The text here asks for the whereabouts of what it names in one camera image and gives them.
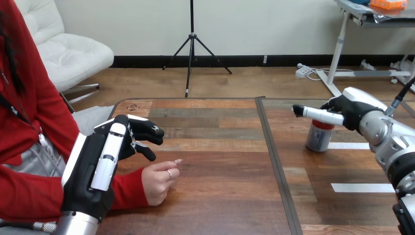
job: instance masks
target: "can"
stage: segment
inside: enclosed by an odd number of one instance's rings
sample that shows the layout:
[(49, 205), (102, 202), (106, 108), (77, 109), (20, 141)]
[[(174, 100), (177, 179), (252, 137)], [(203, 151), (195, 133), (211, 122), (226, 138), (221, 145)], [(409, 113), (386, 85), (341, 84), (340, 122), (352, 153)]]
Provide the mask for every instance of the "can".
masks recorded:
[(333, 129), (334, 125), (313, 120), (305, 146), (315, 152), (326, 151), (331, 140), (331, 135), (333, 134)]

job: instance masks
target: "white desk frame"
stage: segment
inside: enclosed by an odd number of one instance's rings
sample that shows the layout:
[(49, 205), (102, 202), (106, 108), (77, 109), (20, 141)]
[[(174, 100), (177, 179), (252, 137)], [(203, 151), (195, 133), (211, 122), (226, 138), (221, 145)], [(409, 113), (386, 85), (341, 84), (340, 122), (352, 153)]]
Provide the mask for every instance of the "white desk frame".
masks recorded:
[[(385, 70), (385, 71), (353, 71), (353, 72), (337, 72), (337, 65), (339, 58), (342, 53), (343, 45), (345, 42), (346, 28), (349, 20), (353, 20), (359, 26), (371, 26), (371, 27), (415, 27), (415, 23), (365, 23), (365, 14), (370, 12), (355, 9), (350, 7), (353, 3), (348, 0), (336, 0), (341, 7), (343, 13), (343, 24), (340, 31), (340, 36), (337, 39), (336, 49), (334, 50), (333, 60), (331, 61), (330, 71), (328, 76), (324, 71), (317, 71), (317, 75), (320, 77), (325, 86), (330, 90), (334, 96), (339, 96), (342, 93), (333, 84), (334, 77), (395, 77), (401, 83), (406, 84), (411, 78), (415, 76), (415, 60), (411, 63), (409, 71), (396, 71), (396, 70)], [(415, 85), (412, 85), (411, 90), (415, 92)]]

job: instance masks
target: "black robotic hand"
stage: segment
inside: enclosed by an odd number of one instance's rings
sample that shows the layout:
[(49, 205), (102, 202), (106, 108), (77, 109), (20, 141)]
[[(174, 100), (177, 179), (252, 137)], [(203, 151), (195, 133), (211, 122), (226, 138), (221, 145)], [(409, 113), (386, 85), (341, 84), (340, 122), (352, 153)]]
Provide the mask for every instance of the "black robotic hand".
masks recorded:
[[(134, 138), (136, 138), (161, 145), (164, 131), (153, 122), (133, 115), (118, 115), (114, 119), (103, 123), (95, 128), (95, 133), (86, 137), (73, 170), (64, 184), (62, 212), (82, 212), (101, 222), (110, 210), (114, 201), (114, 192), (111, 185), (109, 185), (107, 191), (103, 191), (91, 188), (91, 183), (96, 174), (98, 160), (101, 157), (110, 128), (114, 123), (120, 123), (126, 127), (126, 133), (118, 155), (119, 160), (126, 159), (136, 152), (142, 153), (150, 161), (156, 159), (155, 154), (149, 147), (134, 141)], [(117, 164), (112, 173), (112, 178), (115, 175), (116, 167)]]
[[(151, 143), (162, 145), (164, 131), (160, 129), (154, 122), (134, 115), (127, 115), (128, 131), (124, 137), (124, 142), (119, 154), (119, 160), (123, 160), (133, 156), (136, 152), (144, 155), (149, 161), (154, 161), (156, 155), (149, 147), (139, 141), (149, 141)], [(96, 133), (105, 133), (111, 127), (112, 123), (104, 123), (95, 128)]]
[(328, 102), (323, 104), (320, 109), (326, 109), (331, 112), (340, 112), (345, 120), (343, 125), (350, 131), (359, 131), (359, 123), (362, 117), (371, 111), (384, 111), (379, 107), (365, 103), (366, 100), (352, 101), (345, 95), (331, 98)]

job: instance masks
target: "woman's hand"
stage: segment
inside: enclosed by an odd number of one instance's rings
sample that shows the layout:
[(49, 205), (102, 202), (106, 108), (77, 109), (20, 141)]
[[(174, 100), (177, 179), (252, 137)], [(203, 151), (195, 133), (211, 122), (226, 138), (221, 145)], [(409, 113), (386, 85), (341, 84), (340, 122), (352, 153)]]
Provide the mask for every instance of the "woman's hand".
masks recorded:
[(179, 159), (174, 162), (154, 164), (143, 170), (141, 178), (145, 196), (150, 206), (158, 206), (164, 201), (169, 188), (179, 176), (177, 165), (181, 161)]

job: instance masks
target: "red label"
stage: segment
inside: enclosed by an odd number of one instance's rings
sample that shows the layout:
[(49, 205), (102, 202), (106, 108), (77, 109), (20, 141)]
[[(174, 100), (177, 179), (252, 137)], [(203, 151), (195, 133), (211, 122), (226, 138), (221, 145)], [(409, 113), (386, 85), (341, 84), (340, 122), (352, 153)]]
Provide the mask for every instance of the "red label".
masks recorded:
[(321, 121), (313, 120), (311, 122), (315, 127), (323, 129), (323, 130), (332, 130), (334, 129), (334, 125), (327, 124)]

